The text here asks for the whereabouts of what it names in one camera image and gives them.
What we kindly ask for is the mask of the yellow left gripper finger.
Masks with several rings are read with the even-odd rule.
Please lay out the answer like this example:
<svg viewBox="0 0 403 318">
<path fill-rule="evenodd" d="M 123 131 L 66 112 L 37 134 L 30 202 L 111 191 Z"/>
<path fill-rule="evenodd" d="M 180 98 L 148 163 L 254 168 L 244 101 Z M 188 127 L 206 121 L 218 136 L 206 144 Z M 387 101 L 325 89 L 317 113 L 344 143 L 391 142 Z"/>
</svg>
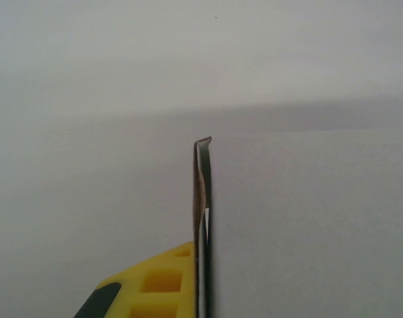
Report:
<svg viewBox="0 0 403 318">
<path fill-rule="evenodd" d="M 195 246 L 186 242 L 103 280 L 79 318 L 195 318 Z"/>
</svg>

